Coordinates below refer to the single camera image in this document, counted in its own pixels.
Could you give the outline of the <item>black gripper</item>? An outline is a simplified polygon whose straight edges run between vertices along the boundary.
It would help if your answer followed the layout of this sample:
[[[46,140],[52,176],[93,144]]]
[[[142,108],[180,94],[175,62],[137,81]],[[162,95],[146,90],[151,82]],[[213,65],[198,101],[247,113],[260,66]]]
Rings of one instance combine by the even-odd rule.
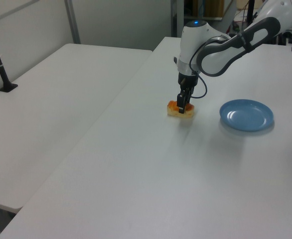
[[[177,95],[176,105],[178,112],[181,114],[185,113],[186,104],[190,102],[195,86],[198,84],[197,75],[183,75],[178,73],[178,83],[180,85],[180,93]]]

